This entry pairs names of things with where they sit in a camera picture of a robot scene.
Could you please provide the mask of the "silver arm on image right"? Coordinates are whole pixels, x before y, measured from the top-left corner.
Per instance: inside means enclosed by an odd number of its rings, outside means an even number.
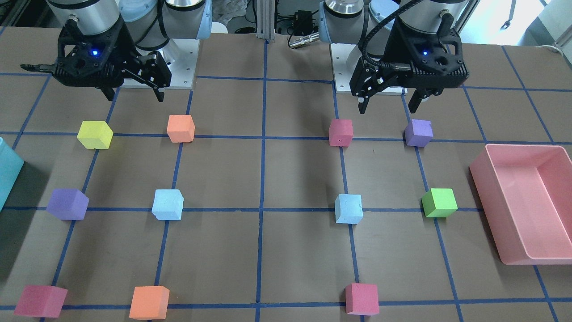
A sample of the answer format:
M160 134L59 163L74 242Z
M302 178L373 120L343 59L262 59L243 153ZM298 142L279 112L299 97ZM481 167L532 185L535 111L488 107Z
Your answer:
M460 87L470 72L454 28L463 0L393 0L384 16L381 0L325 0L319 8L320 40L356 45L349 81L364 114L369 99L386 88L413 89L409 112L445 89Z

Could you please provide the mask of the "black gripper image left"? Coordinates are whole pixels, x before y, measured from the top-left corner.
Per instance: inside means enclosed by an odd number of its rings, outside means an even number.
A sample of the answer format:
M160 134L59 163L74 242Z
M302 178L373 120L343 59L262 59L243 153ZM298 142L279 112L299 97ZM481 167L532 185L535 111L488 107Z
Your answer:
M53 64L21 64L29 72L51 74L65 86L100 88L112 102L114 88L124 79L153 88L158 102L164 102L165 87L172 74L158 51L141 55L122 17L106 31L86 35L78 18L68 18L58 38L58 55Z

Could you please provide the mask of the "silver arm on image left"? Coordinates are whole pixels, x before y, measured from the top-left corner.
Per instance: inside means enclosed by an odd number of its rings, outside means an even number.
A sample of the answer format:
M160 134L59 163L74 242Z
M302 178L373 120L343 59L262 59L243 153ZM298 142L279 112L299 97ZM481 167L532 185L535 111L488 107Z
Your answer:
M163 102L182 57L175 39L207 39L210 0L50 0L63 28L53 64L22 64L65 86L96 88L111 101L126 79Z

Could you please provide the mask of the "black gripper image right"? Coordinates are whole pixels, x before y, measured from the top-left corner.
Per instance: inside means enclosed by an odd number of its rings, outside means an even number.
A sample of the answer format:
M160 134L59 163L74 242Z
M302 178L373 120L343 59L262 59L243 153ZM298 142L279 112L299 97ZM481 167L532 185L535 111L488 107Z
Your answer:
M365 114L369 96L389 87L413 89L408 109L461 86L470 72L453 13L391 13L361 34L360 57L349 82Z

